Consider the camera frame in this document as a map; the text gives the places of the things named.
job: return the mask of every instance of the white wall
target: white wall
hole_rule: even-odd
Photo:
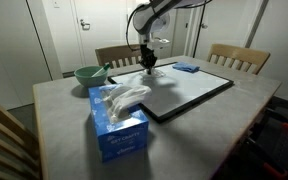
[[[251,48],[271,53],[261,76],[282,81],[276,96],[288,100],[288,0],[270,0]]]
[[[211,45],[244,46],[262,0],[214,0],[205,8],[195,57],[206,60]]]
[[[50,80],[26,1],[0,0],[0,104],[31,104],[32,85]]]
[[[82,67],[84,62],[78,44],[77,20],[72,14],[73,0],[57,0],[59,8],[53,6],[53,0],[39,1],[44,5],[62,72],[70,72]]]

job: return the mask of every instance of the door handle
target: door handle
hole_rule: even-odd
[[[82,26],[83,30],[89,30],[91,28],[91,24],[90,23],[85,23],[84,19],[81,19],[80,22],[81,22],[81,26]]]
[[[204,24],[204,23],[201,24],[201,27],[202,27],[203,29],[207,29],[207,28],[208,28],[208,26],[207,26],[206,24]]]

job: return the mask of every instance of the blue sponge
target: blue sponge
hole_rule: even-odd
[[[174,64],[173,68],[180,70],[180,71],[190,72],[190,73],[197,72],[200,69],[200,67],[198,67],[198,66],[194,66],[192,64],[188,64],[188,63],[184,63],[184,62],[178,62],[178,63]]]

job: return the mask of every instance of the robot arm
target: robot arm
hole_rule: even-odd
[[[154,43],[151,33],[159,31],[167,25],[169,21],[167,12],[171,9],[188,7],[202,2],[205,2],[205,0],[151,0],[150,3],[142,4],[137,8],[134,14],[133,25],[139,33],[142,53],[140,64],[147,69],[148,74],[151,74],[151,69],[157,60],[154,56],[154,46],[151,45]]]

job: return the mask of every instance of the green bowl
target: green bowl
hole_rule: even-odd
[[[87,66],[82,67],[74,72],[74,75],[78,82],[80,82],[84,87],[94,87],[104,85],[107,77],[107,71],[99,76],[92,77],[102,66]]]

